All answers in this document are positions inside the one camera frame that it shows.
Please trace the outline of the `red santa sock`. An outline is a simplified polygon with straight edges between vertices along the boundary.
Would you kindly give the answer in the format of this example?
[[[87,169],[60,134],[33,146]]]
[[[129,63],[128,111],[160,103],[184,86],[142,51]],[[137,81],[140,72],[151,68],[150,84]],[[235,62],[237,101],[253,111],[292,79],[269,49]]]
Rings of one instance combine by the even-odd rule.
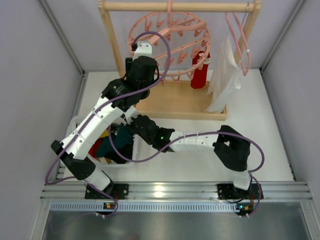
[[[103,150],[100,150],[101,148],[101,145],[102,145],[102,142],[103,142],[103,139],[102,138],[99,138],[93,145],[92,147],[90,148],[89,150],[89,155],[93,158],[102,158],[104,155],[103,155]]]

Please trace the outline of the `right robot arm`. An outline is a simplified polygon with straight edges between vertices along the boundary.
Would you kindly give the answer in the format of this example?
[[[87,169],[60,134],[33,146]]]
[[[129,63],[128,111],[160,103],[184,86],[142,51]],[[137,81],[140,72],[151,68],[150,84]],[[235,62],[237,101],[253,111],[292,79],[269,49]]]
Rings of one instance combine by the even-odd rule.
[[[248,191],[252,180],[248,171],[251,143],[228,125],[222,125],[218,134],[182,132],[159,127],[148,116],[140,114],[133,106],[124,113],[127,127],[145,143],[162,153],[213,152],[231,171],[233,186]]]

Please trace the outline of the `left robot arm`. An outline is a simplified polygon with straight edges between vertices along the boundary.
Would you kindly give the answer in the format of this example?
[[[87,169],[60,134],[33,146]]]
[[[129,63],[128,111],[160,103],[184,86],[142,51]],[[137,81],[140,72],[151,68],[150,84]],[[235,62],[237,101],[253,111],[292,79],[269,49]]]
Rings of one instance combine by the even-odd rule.
[[[106,194],[111,193],[113,181],[97,169],[88,158],[89,150],[99,136],[131,106],[149,95],[149,86],[158,80],[159,71],[154,58],[127,58],[124,77],[112,80],[102,91],[97,103],[80,125],[62,141],[55,140],[51,149],[66,168],[80,181],[91,184]]]

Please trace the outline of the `mustard yellow sock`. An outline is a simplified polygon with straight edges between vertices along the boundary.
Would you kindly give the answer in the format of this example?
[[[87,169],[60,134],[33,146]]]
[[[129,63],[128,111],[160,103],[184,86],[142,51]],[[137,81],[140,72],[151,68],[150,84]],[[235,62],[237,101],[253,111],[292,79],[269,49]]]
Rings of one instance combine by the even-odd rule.
[[[109,132],[108,130],[105,130],[100,136],[99,136],[99,139],[103,139],[103,138],[106,138],[109,136]]]

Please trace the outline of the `pink round clip hanger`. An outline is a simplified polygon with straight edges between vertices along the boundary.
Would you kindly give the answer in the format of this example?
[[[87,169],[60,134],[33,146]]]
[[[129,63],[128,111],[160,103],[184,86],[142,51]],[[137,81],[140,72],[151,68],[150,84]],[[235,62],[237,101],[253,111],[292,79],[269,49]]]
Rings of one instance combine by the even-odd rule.
[[[127,45],[149,41],[152,57],[160,69],[161,82],[175,83],[181,77],[192,80],[195,69],[201,69],[211,49],[207,23],[188,11],[174,11],[169,0],[164,11],[153,11],[141,17],[130,29]]]

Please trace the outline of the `green christmas patterned sock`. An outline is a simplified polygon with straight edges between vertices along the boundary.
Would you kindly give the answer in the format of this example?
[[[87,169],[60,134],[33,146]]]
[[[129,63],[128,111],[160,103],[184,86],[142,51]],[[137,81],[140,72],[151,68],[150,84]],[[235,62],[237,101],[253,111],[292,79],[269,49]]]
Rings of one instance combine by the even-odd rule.
[[[117,129],[115,125],[112,125],[110,134],[96,141],[97,148],[94,153],[97,158],[106,157],[108,153],[114,151],[109,137],[112,138],[115,148],[120,151],[133,139],[133,134],[123,123],[121,123]]]

